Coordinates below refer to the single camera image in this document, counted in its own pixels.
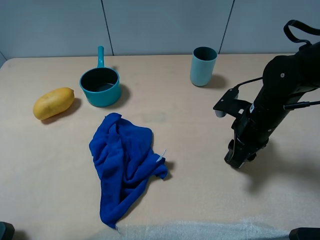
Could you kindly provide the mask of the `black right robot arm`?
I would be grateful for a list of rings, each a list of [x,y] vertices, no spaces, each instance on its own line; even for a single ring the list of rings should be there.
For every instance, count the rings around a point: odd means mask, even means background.
[[[251,106],[231,126],[234,137],[224,160],[234,168],[252,161],[257,151],[267,145],[270,135],[289,113],[285,105],[297,103],[305,93],[320,87],[319,43],[294,55],[273,58],[263,71],[262,82]]]

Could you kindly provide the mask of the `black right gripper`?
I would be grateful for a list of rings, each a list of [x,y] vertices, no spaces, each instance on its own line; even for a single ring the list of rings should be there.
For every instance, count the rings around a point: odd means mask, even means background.
[[[228,144],[228,152],[224,161],[234,169],[239,169],[244,162],[251,162],[257,156],[257,151],[263,149],[270,135],[275,130],[272,128],[258,127],[250,118],[249,110],[237,118],[231,128],[234,130],[234,137]]]

